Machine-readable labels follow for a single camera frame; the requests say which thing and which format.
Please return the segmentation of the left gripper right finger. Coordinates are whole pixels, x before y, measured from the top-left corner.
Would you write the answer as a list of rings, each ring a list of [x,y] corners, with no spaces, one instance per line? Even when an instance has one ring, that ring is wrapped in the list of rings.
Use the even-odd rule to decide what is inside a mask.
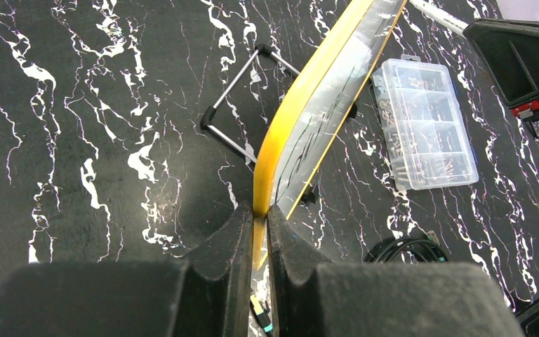
[[[334,262],[278,206],[267,214],[277,336],[521,336],[498,285],[469,263]]]

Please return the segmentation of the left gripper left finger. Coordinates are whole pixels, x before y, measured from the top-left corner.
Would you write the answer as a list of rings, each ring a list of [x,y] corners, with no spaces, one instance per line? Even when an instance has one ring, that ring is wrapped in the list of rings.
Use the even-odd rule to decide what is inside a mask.
[[[0,336],[246,336],[253,212],[182,258],[31,264],[0,284]]]

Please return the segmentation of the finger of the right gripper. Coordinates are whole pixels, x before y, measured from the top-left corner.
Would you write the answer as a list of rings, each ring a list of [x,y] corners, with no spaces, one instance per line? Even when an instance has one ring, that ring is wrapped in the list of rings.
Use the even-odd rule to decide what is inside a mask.
[[[489,29],[493,27],[533,27],[539,28],[539,21],[528,21],[528,20],[502,20],[502,19],[491,19],[483,18],[476,21],[476,26],[479,29]]]
[[[539,28],[479,29],[474,21],[464,35],[509,108],[539,99]]]

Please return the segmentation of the white whiteboard marker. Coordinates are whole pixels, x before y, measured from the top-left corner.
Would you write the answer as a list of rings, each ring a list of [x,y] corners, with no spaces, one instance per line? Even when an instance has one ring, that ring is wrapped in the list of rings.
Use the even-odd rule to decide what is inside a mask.
[[[437,8],[436,6],[429,4],[426,1],[409,0],[409,3],[412,4],[419,11],[421,11],[423,14],[433,19],[433,21],[439,23],[445,28],[451,30],[453,33],[465,39],[464,31],[468,27],[468,24],[466,22],[459,20],[450,13],[440,8]]]

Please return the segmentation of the yellow framed whiteboard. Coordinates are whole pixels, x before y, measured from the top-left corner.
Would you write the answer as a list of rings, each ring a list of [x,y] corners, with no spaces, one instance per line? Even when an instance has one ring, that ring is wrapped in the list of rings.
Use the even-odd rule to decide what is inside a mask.
[[[252,266],[262,265],[266,218],[289,218],[374,70],[405,1],[351,1],[287,90],[253,172]]]

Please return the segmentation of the clear plastic screw box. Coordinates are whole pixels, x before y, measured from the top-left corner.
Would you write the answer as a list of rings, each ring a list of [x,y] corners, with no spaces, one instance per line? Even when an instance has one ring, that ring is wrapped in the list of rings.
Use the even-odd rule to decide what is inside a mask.
[[[479,181],[477,161],[446,66],[405,55],[371,76],[391,174],[398,190]]]

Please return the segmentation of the orange handled screwdriver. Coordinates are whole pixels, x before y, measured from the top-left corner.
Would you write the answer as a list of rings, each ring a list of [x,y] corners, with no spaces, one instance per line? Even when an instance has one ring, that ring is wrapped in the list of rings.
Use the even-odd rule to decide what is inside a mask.
[[[539,133],[537,132],[532,121],[523,121],[523,125],[524,128],[531,134],[534,140],[539,140]]]

